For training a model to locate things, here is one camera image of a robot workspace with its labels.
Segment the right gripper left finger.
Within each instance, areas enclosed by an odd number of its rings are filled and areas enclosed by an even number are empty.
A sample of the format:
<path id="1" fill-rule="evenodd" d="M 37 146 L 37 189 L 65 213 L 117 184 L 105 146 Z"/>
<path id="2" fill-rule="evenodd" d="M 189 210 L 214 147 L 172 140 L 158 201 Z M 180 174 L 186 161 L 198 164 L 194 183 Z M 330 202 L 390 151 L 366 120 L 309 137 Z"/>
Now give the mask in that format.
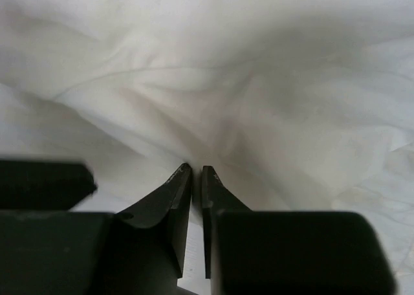
<path id="1" fill-rule="evenodd" d="M 138 231 L 155 231 L 177 276 L 184 272 L 184 257 L 191 201 L 191 166 L 181 164 L 157 189 L 116 214 Z"/>

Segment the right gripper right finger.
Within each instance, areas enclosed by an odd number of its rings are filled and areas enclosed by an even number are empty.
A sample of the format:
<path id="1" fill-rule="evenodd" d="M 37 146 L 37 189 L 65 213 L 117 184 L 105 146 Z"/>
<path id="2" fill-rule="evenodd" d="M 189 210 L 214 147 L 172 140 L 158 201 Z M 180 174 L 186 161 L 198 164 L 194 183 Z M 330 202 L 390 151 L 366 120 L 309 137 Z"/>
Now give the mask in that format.
<path id="1" fill-rule="evenodd" d="M 224 186 L 213 166 L 203 166 L 201 171 L 201 215 L 206 279 L 211 278 L 213 222 L 215 215 L 220 210 L 250 211 L 250 208 Z"/>

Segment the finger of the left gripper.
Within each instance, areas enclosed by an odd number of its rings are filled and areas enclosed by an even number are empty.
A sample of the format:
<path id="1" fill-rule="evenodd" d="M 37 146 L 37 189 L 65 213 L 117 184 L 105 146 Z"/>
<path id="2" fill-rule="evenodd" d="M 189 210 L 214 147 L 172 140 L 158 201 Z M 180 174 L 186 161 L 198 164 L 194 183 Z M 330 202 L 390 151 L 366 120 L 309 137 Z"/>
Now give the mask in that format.
<path id="1" fill-rule="evenodd" d="M 2 210 L 69 210 L 96 189 L 82 162 L 1 159 Z"/>

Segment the white t shirt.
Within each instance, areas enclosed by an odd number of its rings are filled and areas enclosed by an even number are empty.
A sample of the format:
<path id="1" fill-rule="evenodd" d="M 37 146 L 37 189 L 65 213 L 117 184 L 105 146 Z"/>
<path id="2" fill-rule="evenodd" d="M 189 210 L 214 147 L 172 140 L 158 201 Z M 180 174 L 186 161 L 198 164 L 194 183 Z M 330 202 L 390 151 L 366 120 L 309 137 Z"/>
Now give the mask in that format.
<path id="1" fill-rule="evenodd" d="M 413 209 L 413 0 L 1 0 L 1 85 L 259 209 Z"/>

